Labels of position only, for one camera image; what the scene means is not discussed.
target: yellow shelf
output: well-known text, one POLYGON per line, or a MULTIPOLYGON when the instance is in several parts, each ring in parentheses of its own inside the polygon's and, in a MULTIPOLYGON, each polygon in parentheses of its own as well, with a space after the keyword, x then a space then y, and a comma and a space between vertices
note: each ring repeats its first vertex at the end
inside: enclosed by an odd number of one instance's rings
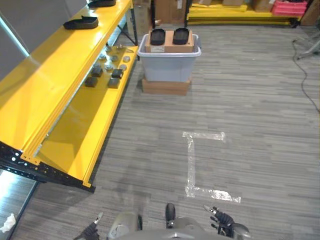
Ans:
MULTIPOLYGON (((134 53, 116 48, 108 55, 117 54, 114 66, 126 64, 127 69, 117 89, 108 88, 111 72, 103 69, 96 87, 80 87, 50 136, 44 141, 36 160, 60 170, 90 187, 89 178, 95 166, 102 144, 116 112, 130 71, 135 62, 138 47, 129 47, 134 53), (123 56, 130 56, 124 63, 123 56)), ((106 61, 99 60, 101 65, 106 61)))
POLYGON ((244 12, 248 8, 247 4, 242 4, 241 6, 225 6, 222 4, 222 0, 214 0, 212 1, 211 5, 203 5, 198 3, 192 3, 192 7, 190 8, 190 12, 198 12, 198 13, 205 13, 205 12, 216 12, 216 11, 240 11, 244 12))
POLYGON ((60 27, 0 81, 1 142, 39 164, 32 156, 129 8, 132 0, 95 10, 84 7, 73 19, 96 16, 98 27, 60 27))
POLYGON ((290 24, 289 18, 296 16, 274 16, 272 12, 255 12, 250 6, 246 11, 209 7, 191 7, 188 13, 188 24, 290 24))

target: red crate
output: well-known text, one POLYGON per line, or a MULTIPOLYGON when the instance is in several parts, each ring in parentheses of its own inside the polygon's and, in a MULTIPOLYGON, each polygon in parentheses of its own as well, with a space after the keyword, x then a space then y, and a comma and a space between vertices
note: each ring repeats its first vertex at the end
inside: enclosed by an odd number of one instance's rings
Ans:
POLYGON ((307 2, 289 2, 276 0, 273 8, 272 14, 276 16, 294 16, 301 17, 304 15, 307 8, 307 2))

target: cardboard box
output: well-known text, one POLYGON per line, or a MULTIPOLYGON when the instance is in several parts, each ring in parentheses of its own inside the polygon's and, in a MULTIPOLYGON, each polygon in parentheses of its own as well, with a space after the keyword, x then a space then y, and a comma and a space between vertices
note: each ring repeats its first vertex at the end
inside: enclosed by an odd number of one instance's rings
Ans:
POLYGON ((314 26, 320 15, 320 0, 313 0, 302 17, 301 25, 314 26))
POLYGON ((184 45, 173 44, 174 39, 173 30, 165 31, 165 41, 162 45, 150 45, 149 31, 148 39, 146 40, 144 47, 147 53, 192 53, 194 50, 194 38, 192 37, 192 31, 189 31, 188 42, 184 45))
POLYGON ((193 4, 202 4, 207 6, 210 6, 211 2, 212 2, 211 0, 192 0, 193 4))
MULTIPOLYGON (((152 29, 150 9, 147 6, 134 6, 135 26, 138 35, 144 35, 152 29)), ((131 12, 125 14, 126 25, 131 36, 134 35, 134 28, 131 19, 131 12)))
POLYGON ((173 30, 165 31, 164 52, 165 53, 192 53, 194 50, 194 38, 192 31, 189 31, 188 42, 184 45, 173 44, 173 30))
POLYGON ((223 0, 222 5, 239 7, 244 3, 244 0, 223 0))
POLYGON ((151 0, 133 0, 133 4, 150 8, 151 0))
POLYGON ((185 21, 187 0, 154 0, 155 19, 163 24, 180 24, 185 21))
POLYGON ((257 13, 271 12, 276 0, 252 0, 252 8, 257 13))
POLYGON ((187 82, 182 81, 148 81, 142 80, 142 90, 146 94, 170 94, 187 95, 191 78, 187 82))
POLYGON ((162 45, 151 45, 150 44, 150 36, 151 31, 149 31, 148 38, 144 44, 144 49, 147 53, 164 53, 165 52, 165 44, 162 45))

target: yellow metal shelving unit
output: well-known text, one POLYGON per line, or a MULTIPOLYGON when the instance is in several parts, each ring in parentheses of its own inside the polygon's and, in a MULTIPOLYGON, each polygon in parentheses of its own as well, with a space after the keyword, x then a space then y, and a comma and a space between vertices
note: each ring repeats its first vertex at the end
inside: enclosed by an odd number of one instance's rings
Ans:
POLYGON ((132 0, 95 10, 84 7, 73 18, 98 17, 98 27, 60 27, 0 81, 0 168, 94 191, 90 177, 138 47, 112 47, 106 60, 97 58, 129 9, 134 23, 132 0), (111 55, 118 60, 112 62, 111 55), (130 61, 123 62, 124 56, 130 61), (118 88, 107 87, 111 72, 105 69, 95 87, 84 85, 95 62, 126 65, 118 88))
POLYGON ((214 0, 210 6, 193 3, 186 15, 185 25, 197 24, 258 24, 290 25, 296 16, 274 16, 271 12, 255 12, 244 3, 239 7, 223 6, 221 0, 214 0))

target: gray plastic bin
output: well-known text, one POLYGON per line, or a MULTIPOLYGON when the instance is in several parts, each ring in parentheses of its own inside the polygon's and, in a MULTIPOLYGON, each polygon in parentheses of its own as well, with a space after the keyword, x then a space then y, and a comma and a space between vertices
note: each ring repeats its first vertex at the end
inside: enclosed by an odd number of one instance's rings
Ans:
POLYGON ((148 34, 143 36, 138 50, 144 75, 148 81, 187 82, 191 75, 196 57, 201 55, 199 36, 192 34, 193 52, 165 53, 146 52, 148 34))

